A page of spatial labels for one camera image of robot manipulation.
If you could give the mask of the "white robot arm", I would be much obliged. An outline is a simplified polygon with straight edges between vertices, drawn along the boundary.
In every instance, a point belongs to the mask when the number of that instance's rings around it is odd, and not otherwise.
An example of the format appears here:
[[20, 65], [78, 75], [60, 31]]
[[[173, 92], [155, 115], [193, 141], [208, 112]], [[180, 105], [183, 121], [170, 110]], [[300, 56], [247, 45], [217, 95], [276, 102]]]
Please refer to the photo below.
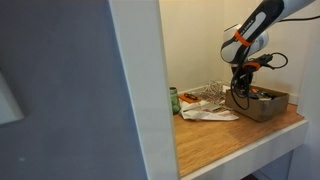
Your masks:
[[253, 73], [269, 67], [272, 54], [249, 59], [268, 43], [267, 29], [278, 22], [288, 21], [288, 16], [308, 6], [315, 0], [262, 0], [243, 24], [224, 31], [221, 58], [231, 65], [233, 77], [231, 90], [241, 98], [249, 94]]

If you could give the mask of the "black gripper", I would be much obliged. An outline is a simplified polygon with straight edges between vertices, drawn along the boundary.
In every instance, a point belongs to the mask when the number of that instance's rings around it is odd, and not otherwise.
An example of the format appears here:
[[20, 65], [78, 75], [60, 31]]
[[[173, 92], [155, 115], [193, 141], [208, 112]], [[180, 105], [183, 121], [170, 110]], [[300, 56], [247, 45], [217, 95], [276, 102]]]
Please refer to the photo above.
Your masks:
[[259, 70], [260, 67], [261, 65], [257, 62], [247, 62], [236, 68], [232, 77], [231, 87], [238, 97], [245, 98], [248, 96], [253, 73]]

